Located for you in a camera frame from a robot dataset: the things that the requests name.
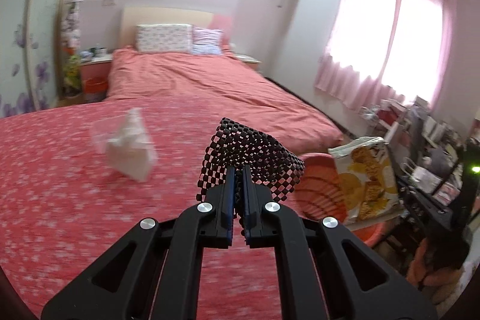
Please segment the pink striped pillow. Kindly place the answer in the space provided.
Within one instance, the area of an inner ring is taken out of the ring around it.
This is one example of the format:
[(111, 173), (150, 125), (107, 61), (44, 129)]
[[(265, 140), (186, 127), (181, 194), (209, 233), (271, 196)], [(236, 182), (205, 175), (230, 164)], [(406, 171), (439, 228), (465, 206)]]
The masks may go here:
[(193, 28), (191, 54), (221, 55), (223, 31), (210, 28)]

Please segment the sliding wardrobe with flower decals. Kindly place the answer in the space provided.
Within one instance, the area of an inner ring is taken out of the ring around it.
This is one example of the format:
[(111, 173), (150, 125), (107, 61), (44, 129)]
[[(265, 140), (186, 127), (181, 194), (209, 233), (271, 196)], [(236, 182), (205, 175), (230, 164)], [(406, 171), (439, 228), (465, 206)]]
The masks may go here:
[(58, 20), (62, 0), (1, 0), (1, 117), (58, 101)]

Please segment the bed with coral duvet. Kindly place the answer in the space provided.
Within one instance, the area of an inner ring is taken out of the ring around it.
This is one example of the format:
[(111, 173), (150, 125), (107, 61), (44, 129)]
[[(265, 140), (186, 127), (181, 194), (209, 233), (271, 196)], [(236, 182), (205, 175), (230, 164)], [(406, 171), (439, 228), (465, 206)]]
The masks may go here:
[(265, 79), (227, 52), (145, 54), (127, 46), (113, 54), (110, 101), (182, 97), (215, 121), (268, 133), (301, 155), (341, 145), (342, 131), (318, 109)]

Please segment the pink nightstand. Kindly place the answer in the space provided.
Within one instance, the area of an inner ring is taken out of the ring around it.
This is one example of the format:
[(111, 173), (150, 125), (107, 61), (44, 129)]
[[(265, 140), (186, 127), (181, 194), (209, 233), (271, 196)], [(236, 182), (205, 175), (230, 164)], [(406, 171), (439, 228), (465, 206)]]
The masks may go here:
[(251, 68), (254, 71), (257, 71), (259, 66), (261, 65), (260, 60), (257, 60), (256, 58), (253, 58), (245, 54), (236, 54), (235, 58), (243, 62), (245, 65), (247, 65), (249, 68)]
[(93, 77), (104, 77), (108, 81), (108, 76), (112, 67), (113, 56), (107, 54), (106, 56), (93, 58), (89, 62), (83, 62), (80, 65), (80, 80), (82, 83), (82, 90), (84, 82)]

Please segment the right pink nightstand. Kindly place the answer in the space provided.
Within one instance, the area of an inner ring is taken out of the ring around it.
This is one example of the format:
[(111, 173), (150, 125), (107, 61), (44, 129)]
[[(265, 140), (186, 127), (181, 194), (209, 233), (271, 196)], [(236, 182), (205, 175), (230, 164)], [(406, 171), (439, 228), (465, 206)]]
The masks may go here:
[(261, 65), (260, 60), (257, 60), (256, 58), (253, 58), (245, 54), (236, 54), (235, 58), (243, 62), (245, 65), (247, 65), (249, 68), (251, 68), (254, 71), (257, 71), (259, 66)]

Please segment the red floral tablecloth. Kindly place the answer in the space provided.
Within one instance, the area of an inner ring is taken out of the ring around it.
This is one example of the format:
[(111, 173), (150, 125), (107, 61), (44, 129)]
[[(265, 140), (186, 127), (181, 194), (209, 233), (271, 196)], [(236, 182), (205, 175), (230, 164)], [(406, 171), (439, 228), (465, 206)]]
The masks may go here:
[[(107, 165), (93, 121), (140, 108), (158, 155), (139, 183)], [(182, 97), (103, 101), (1, 120), (1, 268), (22, 301), (44, 305), (142, 218), (195, 202), (220, 121)]]

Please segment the cluttered desk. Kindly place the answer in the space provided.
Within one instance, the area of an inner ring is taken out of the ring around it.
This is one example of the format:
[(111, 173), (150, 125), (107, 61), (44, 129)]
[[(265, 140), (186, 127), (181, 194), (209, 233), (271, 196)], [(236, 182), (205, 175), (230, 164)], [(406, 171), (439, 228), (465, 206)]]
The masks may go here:
[(460, 195), (466, 142), (455, 129), (435, 120), (426, 100), (404, 105), (393, 98), (361, 107), (368, 134), (388, 143), (401, 174), (444, 205)]

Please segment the hanging plush toys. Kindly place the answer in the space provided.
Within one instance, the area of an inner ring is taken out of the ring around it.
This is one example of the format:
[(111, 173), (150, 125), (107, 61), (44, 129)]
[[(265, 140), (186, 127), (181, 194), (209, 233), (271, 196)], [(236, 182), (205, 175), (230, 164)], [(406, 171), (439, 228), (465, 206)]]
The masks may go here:
[(70, 1), (60, 24), (61, 48), (64, 52), (63, 81), (64, 95), (74, 97), (81, 93), (80, 81), (80, 4), (81, 0)]

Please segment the white floral pillow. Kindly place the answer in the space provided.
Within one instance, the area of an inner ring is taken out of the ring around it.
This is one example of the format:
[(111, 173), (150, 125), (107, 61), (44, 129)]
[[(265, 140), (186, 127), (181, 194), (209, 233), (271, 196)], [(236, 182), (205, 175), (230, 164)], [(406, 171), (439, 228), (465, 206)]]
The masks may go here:
[(193, 26), (187, 23), (138, 24), (136, 48), (142, 53), (189, 53)]

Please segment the red bin by nightstand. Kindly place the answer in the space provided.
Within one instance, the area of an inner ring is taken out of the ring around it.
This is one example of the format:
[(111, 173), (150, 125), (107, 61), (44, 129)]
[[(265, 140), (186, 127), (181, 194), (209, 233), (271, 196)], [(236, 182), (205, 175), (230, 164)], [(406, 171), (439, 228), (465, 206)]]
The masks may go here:
[(89, 78), (84, 82), (83, 93), (86, 103), (103, 101), (107, 97), (108, 81), (104, 77)]

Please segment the red plastic laundry basket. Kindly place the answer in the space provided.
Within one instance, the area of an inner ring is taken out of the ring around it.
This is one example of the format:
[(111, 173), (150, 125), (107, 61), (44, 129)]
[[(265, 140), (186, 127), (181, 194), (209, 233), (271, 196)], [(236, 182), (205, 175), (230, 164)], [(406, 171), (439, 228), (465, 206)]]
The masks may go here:
[(383, 229), (380, 219), (398, 210), (400, 205), (378, 218), (348, 223), (343, 192), (333, 158), (326, 153), (307, 154), (302, 159), (305, 163), (305, 172), (294, 191), (296, 204), (302, 214), (315, 221), (334, 217), (348, 227), (352, 227), (357, 232), (357, 236), (368, 246), (373, 246), (379, 240)]

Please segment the yellow waffle snack bag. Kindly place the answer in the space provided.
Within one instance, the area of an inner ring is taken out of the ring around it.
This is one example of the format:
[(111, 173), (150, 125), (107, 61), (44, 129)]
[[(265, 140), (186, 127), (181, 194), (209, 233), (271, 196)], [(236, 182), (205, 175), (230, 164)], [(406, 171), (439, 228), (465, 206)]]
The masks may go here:
[(346, 221), (378, 218), (400, 204), (391, 158), (385, 140), (363, 136), (328, 150), (346, 206)]

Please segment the clear plastic box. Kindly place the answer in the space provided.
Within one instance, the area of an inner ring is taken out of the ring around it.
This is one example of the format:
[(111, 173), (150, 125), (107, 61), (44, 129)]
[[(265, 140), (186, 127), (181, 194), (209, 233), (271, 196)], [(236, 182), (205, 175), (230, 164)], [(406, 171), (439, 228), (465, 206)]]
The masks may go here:
[(92, 122), (89, 128), (89, 136), (97, 153), (105, 153), (107, 142), (115, 136), (125, 117), (126, 114), (123, 114), (97, 119)]

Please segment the pink window curtains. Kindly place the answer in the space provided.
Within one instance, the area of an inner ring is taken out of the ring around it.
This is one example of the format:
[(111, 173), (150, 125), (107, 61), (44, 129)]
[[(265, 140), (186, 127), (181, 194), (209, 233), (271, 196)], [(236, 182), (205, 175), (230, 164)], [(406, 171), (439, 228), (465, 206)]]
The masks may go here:
[(315, 88), (354, 111), (394, 98), (430, 107), (448, 68), (457, 0), (340, 0)]

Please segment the left pink nightstand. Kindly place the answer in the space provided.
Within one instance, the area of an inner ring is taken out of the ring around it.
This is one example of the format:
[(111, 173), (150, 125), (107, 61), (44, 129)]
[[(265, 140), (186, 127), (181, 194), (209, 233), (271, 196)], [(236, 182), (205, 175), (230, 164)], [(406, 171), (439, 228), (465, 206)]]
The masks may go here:
[(80, 80), (82, 83), (82, 90), (84, 82), (93, 77), (104, 77), (108, 81), (108, 76), (112, 67), (113, 56), (107, 54), (106, 56), (93, 58), (89, 62), (83, 62), (80, 65)]

